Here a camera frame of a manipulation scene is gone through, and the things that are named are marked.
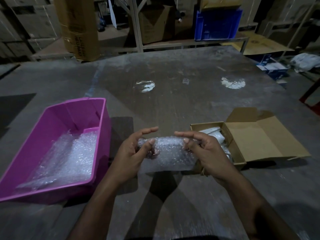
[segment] gray table surface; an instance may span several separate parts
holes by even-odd
[[[245,86],[228,88],[223,77]],[[142,93],[143,81],[154,88]],[[44,108],[69,99],[107,99],[111,157],[122,140],[144,127],[158,125],[153,136],[170,136],[192,123],[224,121],[235,107],[270,110],[313,157],[242,173],[301,239],[320,237],[320,119],[231,46],[136,53],[85,64],[25,63],[0,80],[0,97],[25,94],[30,102],[0,140],[0,174]],[[65,239],[84,206],[0,203],[0,238]],[[123,186],[107,239],[206,235],[247,239],[226,191],[211,177],[163,172],[138,175]]]

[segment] person's left hand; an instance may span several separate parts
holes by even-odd
[[[130,135],[120,146],[110,168],[107,171],[108,177],[111,177],[114,182],[121,185],[127,180],[137,175],[143,159],[152,149],[155,139],[149,139],[136,152],[138,140],[142,135],[156,132],[158,127],[141,129]]]

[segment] bubble wrap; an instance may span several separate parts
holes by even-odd
[[[146,141],[147,139],[139,139],[138,147],[141,147]],[[157,137],[153,150],[143,160],[140,173],[188,171],[193,169],[197,161],[193,153],[184,149],[181,137]]]
[[[97,132],[63,134],[18,189],[45,189],[88,180],[91,177]]]

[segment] finger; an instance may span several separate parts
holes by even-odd
[[[145,129],[141,129],[135,133],[133,133],[129,138],[133,139],[133,140],[138,140],[139,138],[142,137],[142,135],[146,135],[146,134],[150,134],[152,132],[156,132],[159,129],[158,126],[156,127],[151,127],[151,128],[145,128]]]
[[[194,152],[198,158],[201,158],[201,154],[203,154],[206,150],[198,146],[197,143],[195,143],[192,139],[184,138],[184,143],[186,144],[186,147]]]
[[[142,147],[138,150],[137,153],[135,153],[132,157],[138,161],[141,161],[146,158],[148,152],[151,151],[152,146],[154,145],[154,143],[156,142],[156,140],[154,138],[147,140]]]
[[[189,138],[194,138],[197,140],[208,140],[211,138],[211,136],[202,133],[202,132],[198,132],[198,131],[175,131],[174,132],[175,136],[180,136],[180,137],[189,137]]]

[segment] pink plastic bin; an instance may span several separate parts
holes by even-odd
[[[17,194],[62,134],[98,131],[91,178],[69,185]],[[93,193],[108,169],[111,120],[105,98],[79,98],[47,107],[0,181],[0,202],[53,204]]]

